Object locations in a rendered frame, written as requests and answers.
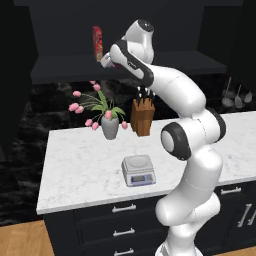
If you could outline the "grey hanging spoon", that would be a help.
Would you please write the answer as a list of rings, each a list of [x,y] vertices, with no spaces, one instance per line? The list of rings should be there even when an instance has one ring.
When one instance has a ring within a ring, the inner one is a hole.
[[[232,107],[234,105],[234,102],[230,98],[227,97],[231,81],[232,81],[232,78],[229,78],[224,97],[222,98],[222,105],[226,108]]]

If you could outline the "wooden knife block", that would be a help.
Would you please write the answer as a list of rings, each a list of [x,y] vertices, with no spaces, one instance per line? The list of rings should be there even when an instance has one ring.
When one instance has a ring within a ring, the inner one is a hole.
[[[130,124],[139,137],[149,136],[155,113],[155,93],[144,86],[138,86],[132,101]]]

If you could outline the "short black drawer front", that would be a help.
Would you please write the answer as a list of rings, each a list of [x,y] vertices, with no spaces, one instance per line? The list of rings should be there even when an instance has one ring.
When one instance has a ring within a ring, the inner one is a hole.
[[[247,183],[235,183],[218,186],[214,192],[221,201],[244,200],[247,193]]]

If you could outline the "red bar box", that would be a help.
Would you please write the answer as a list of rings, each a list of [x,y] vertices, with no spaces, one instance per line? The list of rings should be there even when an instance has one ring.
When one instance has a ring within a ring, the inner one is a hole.
[[[97,62],[103,57],[102,30],[98,26],[92,27],[94,56]]]

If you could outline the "black base cabinet door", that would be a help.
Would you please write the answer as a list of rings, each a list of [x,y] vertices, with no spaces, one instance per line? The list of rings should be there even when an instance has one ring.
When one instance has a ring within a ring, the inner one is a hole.
[[[256,245],[256,217],[253,225],[248,226],[248,220],[256,209],[256,200],[246,197],[244,200],[221,201],[221,217],[217,222],[217,245],[218,253],[243,249]],[[246,204],[252,204],[242,227],[238,228],[238,221],[242,218]]]

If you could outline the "white digital scale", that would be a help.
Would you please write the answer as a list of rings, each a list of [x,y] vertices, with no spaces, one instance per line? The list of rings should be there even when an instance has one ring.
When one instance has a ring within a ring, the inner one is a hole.
[[[127,156],[123,159],[121,167],[128,187],[156,183],[154,167],[148,155]]]

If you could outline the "grey vase with pink flowers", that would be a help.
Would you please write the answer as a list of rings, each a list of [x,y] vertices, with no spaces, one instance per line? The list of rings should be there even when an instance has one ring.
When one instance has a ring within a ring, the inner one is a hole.
[[[114,100],[107,102],[107,99],[101,90],[101,86],[96,81],[91,80],[90,84],[98,97],[81,93],[80,91],[74,91],[72,93],[74,97],[84,97],[85,101],[71,103],[68,110],[75,114],[82,114],[86,109],[98,111],[98,115],[85,121],[85,126],[91,127],[93,130],[97,130],[101,127],[105,138],[107,140],[114,140],[117,136],[119,127],[122,127],[124,130],[128,128],[128,124],[124,119],[126,113],[121,108],[114,105]]]

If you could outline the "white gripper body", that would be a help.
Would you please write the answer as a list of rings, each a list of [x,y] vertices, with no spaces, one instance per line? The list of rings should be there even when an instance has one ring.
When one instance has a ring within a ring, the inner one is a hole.
[[[112,60],[110,58],[110,54],[109,53],[106,53],[102,57],[100,63],[101,63],[103,68],[114,68],[115,67],[114,63],[112,62]]]

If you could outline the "black wall cabinet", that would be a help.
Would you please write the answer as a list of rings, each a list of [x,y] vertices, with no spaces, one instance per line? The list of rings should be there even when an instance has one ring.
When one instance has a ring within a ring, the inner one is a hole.
[[[38,51],[32,81],[125,78],[125,71],[96,62],[92,27],[102,29],[107,52],[137,19],[154,26],[155,65],[186,74],[223,73],[225,65],[198,50],[205,6],[206,0],[30,0]]]

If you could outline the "grey hanging spatula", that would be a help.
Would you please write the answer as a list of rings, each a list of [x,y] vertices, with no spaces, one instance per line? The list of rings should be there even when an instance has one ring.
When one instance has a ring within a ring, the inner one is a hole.
[[[242,85],[240,84],[239,88],[238,88],[238,91],[237,91],[237,94],[236,94],[235,99],[234,99],[235,107],[238,108],[238,109],[241,109],[242,105],[243,105],[242,99],[239,96],[241,87],[242,87]]]

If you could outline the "black base cabinet unit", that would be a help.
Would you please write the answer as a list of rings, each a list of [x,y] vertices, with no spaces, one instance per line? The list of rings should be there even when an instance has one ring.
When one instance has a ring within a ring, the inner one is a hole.
[[[248,184],[246,197],[250,197],[256,200],[256,180],[244,183]],[[126,237],[111,239],[108,241],[97,241],[96,243],[80,246],[77,230],[82,226],[87,226],[99,222],[117,221],[119,219],[158,220],[156,219],[155,215],[155,207],[144,210],[128,211],[126,213],[119,213],[107,217],[89,219],[79,223],[77,223],[75,220],[73,214],[74,210],[51,213],[44,216],[44,222],[55,256],[79,256],[79,253],[83,249],[96,245],[139,244],[141,247],[149,247],[155,245],[160,246],[168,234],[168,228],[166,227],[166,233],[144,233],[141,235],[134,235],[130,238]],[[220,220],[220,213],[221,209],[219,214],[210,219],[196,234],[195,245],[204,256],[213,256],[218,254],[218,252],[215,251],[215,246],[217,245],[217,222]]]

